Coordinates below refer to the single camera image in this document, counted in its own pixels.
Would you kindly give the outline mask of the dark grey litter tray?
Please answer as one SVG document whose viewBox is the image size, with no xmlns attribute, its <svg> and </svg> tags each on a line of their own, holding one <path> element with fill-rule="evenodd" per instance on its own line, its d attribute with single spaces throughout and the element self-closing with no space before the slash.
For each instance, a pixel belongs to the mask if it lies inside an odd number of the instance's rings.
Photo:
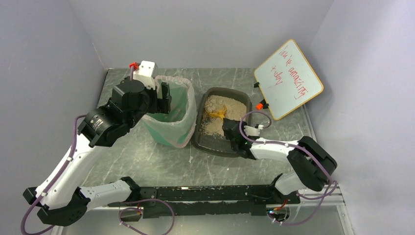
<svg viewBox="0 0 415 235">
<path fill-rule="evenodd" d="M 253 107 L 249 96 L 244 92 L 220 87 L 208 89 L 198 104 L 196 127 L 191 138 L 191 143 L 196 149 L 212 155 L 228 158 L 238 157 L 237 153 L 231 149 L 231 142 L 229 140 L 220 135 L 206 134 L 202 129 L 202 124 L 207 121 L 203 118 L 204 105 L 210 95 L 218 95 L 235 99 L 246 105 L 247 112 L 251 111 Z"/>
</svg>

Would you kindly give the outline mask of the yellow litter scoop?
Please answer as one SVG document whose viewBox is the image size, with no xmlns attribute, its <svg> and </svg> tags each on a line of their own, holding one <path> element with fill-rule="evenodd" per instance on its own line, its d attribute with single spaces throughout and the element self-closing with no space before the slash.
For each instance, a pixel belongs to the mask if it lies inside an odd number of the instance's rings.
<svg viewBox="0 0 415 235">
<path fill-rule="evenodd" d="M 218 110 L 209 110 L 207 107 L 205 107 L 204 110 L 209 117 L 220 118 L 223 121 L 225 118 L 227 108 L 226 106 L 223 106 L 221 109 L 218 109 Z"/>
</svg>

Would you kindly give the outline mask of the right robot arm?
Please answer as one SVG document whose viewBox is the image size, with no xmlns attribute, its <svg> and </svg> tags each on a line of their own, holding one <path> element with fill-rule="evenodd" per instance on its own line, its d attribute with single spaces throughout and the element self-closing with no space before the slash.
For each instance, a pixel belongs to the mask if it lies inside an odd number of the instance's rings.
<svg viewBox="0 0 415 235">
<path fill-rule="evenodd" d="M 303 136 L 298 141 L 273 141 L 259 136 L 261 127 L 225 118 L 222 130 L 231 148 L 245 159 L 269 159 L 288 163 L 292 171 L 277 176 L 271 183 L 280 195 L 309 188 L 322 190 L 337 162 L 316 141 Z"/>
</svg>

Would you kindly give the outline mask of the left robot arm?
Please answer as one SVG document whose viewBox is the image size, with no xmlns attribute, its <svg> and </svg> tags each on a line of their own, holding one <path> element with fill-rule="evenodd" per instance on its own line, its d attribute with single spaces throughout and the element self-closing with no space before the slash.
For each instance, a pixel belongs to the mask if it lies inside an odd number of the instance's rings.
<svg viewBox="0 0 415 235">
<path fill-rule="evenodd" d="M 124 79 L 112 89 L 108 102 L 75 123 L 68 152 L 50 176 L 38 187 L 27 188 L 23 196 L 42 223 L 69 226 L 97 207 L 132 202 L 140 198 L 140 186 L 130 177 L 95 187 L 82 187 L 84 178 L 114 143 L 136 126 L 147 113 L 170 112 L 170 87 Z"/>
</svg>

